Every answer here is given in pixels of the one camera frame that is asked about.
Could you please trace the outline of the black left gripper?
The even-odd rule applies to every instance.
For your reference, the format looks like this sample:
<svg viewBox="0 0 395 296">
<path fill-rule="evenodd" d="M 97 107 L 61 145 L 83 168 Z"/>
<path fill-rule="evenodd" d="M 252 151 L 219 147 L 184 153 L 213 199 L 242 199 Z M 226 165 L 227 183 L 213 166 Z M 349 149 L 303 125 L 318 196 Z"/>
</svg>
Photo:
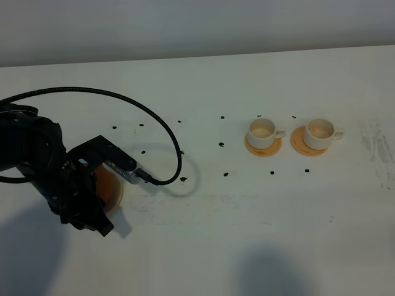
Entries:
<svg viewBox="0 0 395 296">
<path fill-rule="evenodd" d="M 97 179 L 82 165 L 71 160 L 68 154 L 53 154 L 46 160 L 29 162 L 32 185 L 47 200 L 53 213 L 63 224 L 70 223 L 78 230 L 98 231 L 103 237 L 114 225 L 104 212 L 104 201 L 97 193 Z"/>
</svg>

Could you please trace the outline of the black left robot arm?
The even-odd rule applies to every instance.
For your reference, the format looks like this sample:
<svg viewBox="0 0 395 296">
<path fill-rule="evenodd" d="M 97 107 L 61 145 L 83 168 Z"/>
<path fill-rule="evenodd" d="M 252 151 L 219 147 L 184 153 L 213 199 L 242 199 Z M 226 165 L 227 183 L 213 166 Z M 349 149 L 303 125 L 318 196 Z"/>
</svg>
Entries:
<svg viewBox="0 0 395 296">
<path fill-rule="evenodd" d="M 1 106 L 1 170 L 16 168 L 22 177 L 1 177 L 7 184 L 30 183 L 61 223 L 106 236 L 114 225 L 105 214 L 95 171 L 104 157 L 88 144 L 67 151 L 59 124 L 27 105 Z"/>
</svg>

